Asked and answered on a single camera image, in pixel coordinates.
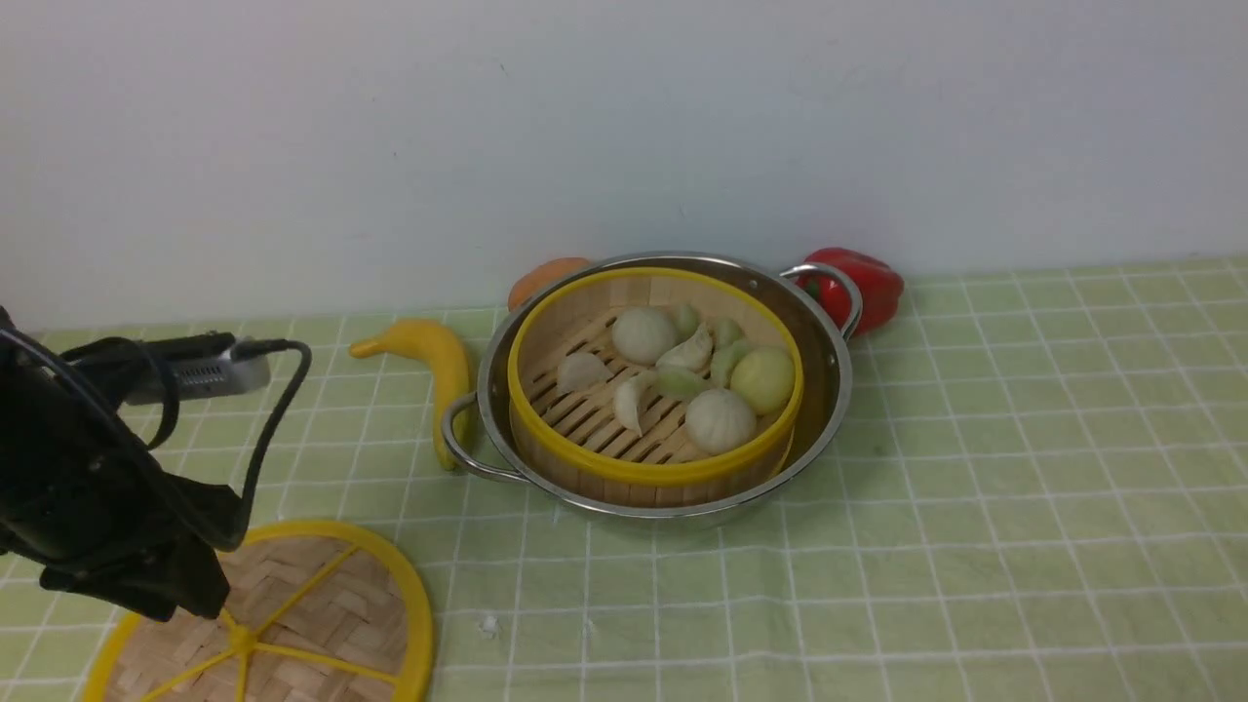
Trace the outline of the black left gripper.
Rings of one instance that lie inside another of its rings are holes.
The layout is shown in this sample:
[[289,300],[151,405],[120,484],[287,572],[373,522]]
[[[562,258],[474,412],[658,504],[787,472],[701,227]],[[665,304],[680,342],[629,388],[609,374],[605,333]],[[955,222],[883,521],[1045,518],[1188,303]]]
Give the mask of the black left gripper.
[[177,365],[227,356],[235,341],[109,337],[55,353],[4,315],[4,555],[39,565],[40,586],[60,595],[157,622],[218,617],[230,583],[186,517],[233,537],[241,497],[166,472],[152,451],[178,420]]

